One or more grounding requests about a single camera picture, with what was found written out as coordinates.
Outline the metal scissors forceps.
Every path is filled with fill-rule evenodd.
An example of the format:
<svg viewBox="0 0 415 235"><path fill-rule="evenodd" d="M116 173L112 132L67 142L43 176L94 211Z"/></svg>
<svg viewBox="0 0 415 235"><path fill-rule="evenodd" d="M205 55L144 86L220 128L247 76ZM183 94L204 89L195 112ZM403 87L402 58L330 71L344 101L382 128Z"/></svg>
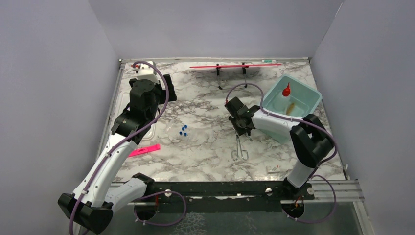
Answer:
<svg viewBox="0 0 415 235"><path fill-rule="evenodd" d="M242 159L247 161L249 159L249 153L247 150L243 149L240 136L236 133L236 148L231 152L231 159L237 161Z"/></svg>

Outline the white plastic lid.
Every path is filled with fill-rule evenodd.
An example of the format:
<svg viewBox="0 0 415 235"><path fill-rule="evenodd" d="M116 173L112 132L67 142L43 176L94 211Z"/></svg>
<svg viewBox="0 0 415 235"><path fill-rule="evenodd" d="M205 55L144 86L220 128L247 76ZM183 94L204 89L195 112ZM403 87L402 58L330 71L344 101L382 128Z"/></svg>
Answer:
<svg viewBox="0 0 415 235"><path fill-rule="evenodd" d="M151 140L155 134L156 134L156 127L157 127L157 123L153 123L150 126L150 129L147 131L147 133L143 136L142 141L149 141Z"/></svg>

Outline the brown bottle brush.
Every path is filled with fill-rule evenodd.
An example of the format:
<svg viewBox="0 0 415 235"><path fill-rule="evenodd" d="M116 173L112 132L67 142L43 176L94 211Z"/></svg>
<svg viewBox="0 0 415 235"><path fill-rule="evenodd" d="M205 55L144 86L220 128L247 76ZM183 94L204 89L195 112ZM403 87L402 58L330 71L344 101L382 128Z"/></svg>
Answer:
<svg viewBox="0 0 415 235"><path fill-rule="evenodd" d="M289 104L288 107L287 107L287 109L286 109L286 115L289 116L292 113L294 107L295 107L295 103L294 102L292 102L291 104Z"/></svg>

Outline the small white label box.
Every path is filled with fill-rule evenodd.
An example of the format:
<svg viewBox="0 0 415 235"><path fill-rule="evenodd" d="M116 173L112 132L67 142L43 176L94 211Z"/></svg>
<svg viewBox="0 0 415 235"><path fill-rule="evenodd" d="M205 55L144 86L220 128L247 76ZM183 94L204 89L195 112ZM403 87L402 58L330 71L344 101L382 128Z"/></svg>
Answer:
<svg viewBox="0 0 415 235"><path fill-rule="evenodd" d="M267 165L266 171L268 174L276 174L277 172L280 172L280 167L278 165Z"/></svg>

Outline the red rod on stand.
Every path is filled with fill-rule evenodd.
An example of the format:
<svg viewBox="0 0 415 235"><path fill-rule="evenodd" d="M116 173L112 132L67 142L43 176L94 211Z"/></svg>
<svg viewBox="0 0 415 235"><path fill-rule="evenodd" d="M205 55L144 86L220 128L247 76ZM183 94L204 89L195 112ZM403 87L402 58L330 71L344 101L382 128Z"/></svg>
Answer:
<svg viewBox="0 0 415 235"><path fill-rule="evenodd" d="M248 68L248 67L264 67L264 66L280 66L282 63L271 64L241 64L241 65L204 65L204 66L190 66L191 69L210 69L210 68Z"/></svg>

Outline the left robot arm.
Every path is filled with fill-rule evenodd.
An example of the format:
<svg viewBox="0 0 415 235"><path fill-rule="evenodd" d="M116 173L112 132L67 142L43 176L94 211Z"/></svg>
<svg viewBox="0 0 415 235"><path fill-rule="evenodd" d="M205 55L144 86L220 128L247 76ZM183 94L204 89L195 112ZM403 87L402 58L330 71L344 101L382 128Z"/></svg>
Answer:
<svg viewBox="0 0 415 235"><path fill-rule="evenodd" d="M75 223L95 234L103 232L113 215L136 198L148 201L154 188L146 180L133 177L122 186L110 190L116 174L128 156L150 130L165 108L166 101L177 99L171 76L165 74L161 86L155 75L139 75L130 79L129 103L115 119L111 134L97 162L72 193L63 193L58 205L70 220L69 232Z"/></svg>

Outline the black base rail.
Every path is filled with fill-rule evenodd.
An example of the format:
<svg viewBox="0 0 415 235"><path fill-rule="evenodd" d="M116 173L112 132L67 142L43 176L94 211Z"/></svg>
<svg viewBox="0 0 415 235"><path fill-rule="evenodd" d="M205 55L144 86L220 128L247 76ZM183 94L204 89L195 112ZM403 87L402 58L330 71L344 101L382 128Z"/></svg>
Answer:
<svg viewBox="0 0 415 235"><path fill-rule="evenodd" d="M281 212L281 203L313 200L310 187L290 189L283 181L153 182L145 195L161 213Z"/></svg>

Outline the teal plastic bin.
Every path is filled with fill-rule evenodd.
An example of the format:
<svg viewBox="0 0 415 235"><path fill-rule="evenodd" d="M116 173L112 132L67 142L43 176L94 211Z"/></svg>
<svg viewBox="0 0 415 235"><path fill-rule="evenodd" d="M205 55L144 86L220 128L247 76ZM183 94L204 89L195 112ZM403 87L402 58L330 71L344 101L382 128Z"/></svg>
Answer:
<svg viewBox="0 0 415 235"><path fill-rule="evenodd" d="M290 83L291 90L290 104L292 102L295 103L295 107L290 116L304 117L313 113L322 100L321 93L289 75L281 76L276 84L264 95L263 108L273 113L277 113L273 108L274 98L287 86L288 82Z"/></svg>

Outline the red-capped wash bottle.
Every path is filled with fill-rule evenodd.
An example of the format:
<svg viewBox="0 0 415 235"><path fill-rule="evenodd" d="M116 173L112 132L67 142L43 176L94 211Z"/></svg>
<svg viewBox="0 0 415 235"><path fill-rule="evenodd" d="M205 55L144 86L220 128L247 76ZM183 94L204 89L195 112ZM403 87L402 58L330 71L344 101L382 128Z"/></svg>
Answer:
<svg viewBox="0 0 415 235"><path fill-rule="evenodd" d="M286 110L288 108L288 105L290 104L290 98L291 98L291 90L290 90L290 83L287 83L287 86L279 92L273 101L273 108L274 111L277 113L285 114Z"/></svg>

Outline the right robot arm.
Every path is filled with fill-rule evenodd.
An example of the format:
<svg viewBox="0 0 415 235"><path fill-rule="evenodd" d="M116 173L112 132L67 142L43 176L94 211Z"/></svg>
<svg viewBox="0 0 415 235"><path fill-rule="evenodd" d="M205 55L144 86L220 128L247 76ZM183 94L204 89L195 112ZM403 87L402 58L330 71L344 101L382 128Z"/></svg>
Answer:
<svg viewBox="0 0 415 235"><path fill-rule="evenodd" d="M250 136L253 129L258 129L280 134L292 141L298 160L282 186L283 195L288 199L295 199L301 194L302 186L335 147L334 140L313 114L276 117L276 114L262 111L258 105L248 108L237 97L226 101L225 108L238 136Z"/></svg>

